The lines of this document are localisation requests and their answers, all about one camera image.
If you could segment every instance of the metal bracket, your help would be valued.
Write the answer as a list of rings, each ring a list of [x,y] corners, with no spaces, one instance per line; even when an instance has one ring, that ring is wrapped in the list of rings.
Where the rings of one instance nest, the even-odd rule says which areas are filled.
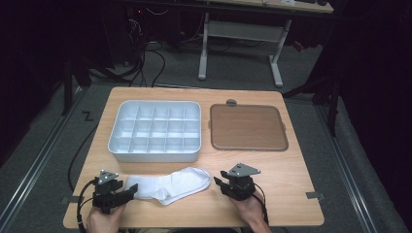
[[[230,169],[229,172],[227,172],[227,175],[231,177],[247,177],[247,176],[251,176],[251,175],[259,174],[259,173],[260,173],[259,169],[250,167],[243,163],[238,163],[236,166]]]
[[[99,176],[99,184],[107,183],[109,181],[114,180],[119,176],[119,173],[111,173],[111,172],[106,172],[105,170],[100,171],[100,176]]]

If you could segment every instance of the desk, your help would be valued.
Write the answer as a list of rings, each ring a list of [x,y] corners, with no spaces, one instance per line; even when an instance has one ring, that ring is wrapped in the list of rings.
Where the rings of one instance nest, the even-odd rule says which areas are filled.
[[[189,100],[201,107],[202,147],[199,158],[193,163],[119,163],[108,151],[108,141],[120,104],[126,100]],[[216,150],[211,145],[209,128],[210,107],[235,99],[238,104],[271,105],[278,108],[289,148],[285,151]],[[313,192],[305,161],[293,131],[291,119],[281,93],[274,91],[132,88],[115,87],[108,99],[85,165],[80,174],[74,195],[79,196],[86,183],[104,169],[119,173],[119,180],[128,175],[163,176],[186,167],[202,167],[211,176],[220,177],[220,170],[229,170],[242,162],[261,170],[253,179],[266,195],[266,206],[271,226],[321,225],[324,216],[318,200],[308,199],[306,192]],[[91,197],[93,188],[85,193]],[[82,208],[84,220],[90,202]],[[64,226],[77,228],[76,204],[70,204]],[[162,206],[157,200],[133,200],[120,223],[121,227],[228,227],[245,226],[228,198],[220,188],[211,183],[204,191]]]
[[[332,13],[333,9],[329,4],[320,6],[318,4],[309,4],[296,2],[294,6],[281,3],[280,0],[267,0],[265,5],[262,5],[261,0],[210,0],[210,2],[239,4],[250,7],[274,8],[289,11],[303,11],[312,13]],[[209,36],[226,37],[242,40],[253,40],[276,43],[276,49],[273,55],[269,56],[269,64],[272,70],[273,79],[277,87],[282,87],[283,82],[278,67],[278,59],[281,54],[282,47],[290,29],[292,21],[286,20],[284,26],[262,26],[251,25],[246,23],[225,22],[220,20],[209,20],[209,14],[205,15],[203,29],[203,47],[200,55],[199,75],[200,80],[206,79],[207,70],[207,43]]]

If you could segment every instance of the electronic equipment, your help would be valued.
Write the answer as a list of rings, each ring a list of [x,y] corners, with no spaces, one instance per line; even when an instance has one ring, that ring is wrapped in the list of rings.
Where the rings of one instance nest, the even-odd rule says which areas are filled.
[[[101,171],[98,183],[95,185],[93,206],[100,208],[104,214],[109,214],[112,208],[133,200],[133,195],[137,192],[138,184],[135,184],[128,190],[116,193],[116,190],[123,187],[123,181],[115,180],[118,176],[118,174]]]
[[[255,193],[255,183],[250,177],[259,174],[260,170],[238,163],[229,172],[221,171],[222,177],[229,180],[229,183],[223,183],[222,180],[214,177],[215,183],[221,187],[222,194],[238,201],[243,201]]]
[[[126,204],[130,200],[133,200],[134,193],[136,193],[138,189],[138,183],[133,185],[128,190],[116,192],[119,188],[123,187],[123,181],[115,180],[115,178],[117,178],[118,176],[119,174],[117,173],[101,170],[100,176],[95,177],[94,180],[89,181],[82,189],[77,207],[77,220],[80,232],[86,233],[85,226],[83,225],[81,209],[83,204],[85,203],[83,202],[84,193],[90,185],[93,184],[95,186],[93,198],[90,198],[93,199],[92,205],[94,207],[100,208],[100,210],[104,214],[108,215],[111,209]]]

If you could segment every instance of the wooden table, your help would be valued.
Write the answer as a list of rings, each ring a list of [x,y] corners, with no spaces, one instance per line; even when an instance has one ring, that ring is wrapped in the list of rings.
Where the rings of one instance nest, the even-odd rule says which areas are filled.
[[[235,99],[238,104],[271,105],[281,114],[286,126],[289,148],[285,151],[216,150],[211,145],[209,128],[210,107]],[[189,100],[199,103],[202,117],[202,147],[193,163],[119,163],[108,151],[108,141],[119,106],[126,100]],[[99,175],[101,169],[119,173],[118,180],[128,175],[164,176],[186,167],[201,167],[211,176],[220,178],[220,170],[228,171],[238,162],[261,170],[253,175],[266,195],[271,226],[321,225],[324,216],[318,200],[308,199],[313,192],[305,161],[293,131],[292,123],[281,93],[275,91],[244,91],[214,89],[133,88],[115,87],[108,99],[85,165],[74,192],[79,196],[86,183]],[[85,197],[94,190],[90,187]],[[84,220],[91,204],[82,208]],[[76,204],[70,204],[64,226],[77,228]],[[221,194],[213,182],[204,191],[162,206],[157,200],[133,200],[127,204],[121,227],[227,227],[245,226],[228,197]]]

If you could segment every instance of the tape mark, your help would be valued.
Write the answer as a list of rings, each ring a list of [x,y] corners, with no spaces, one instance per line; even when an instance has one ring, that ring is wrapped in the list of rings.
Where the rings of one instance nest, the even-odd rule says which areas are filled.
[[[90,111],[82,111],[82,114],[86,114],[85,121],[94,121],[93,118],[89,118],[90,117]]]

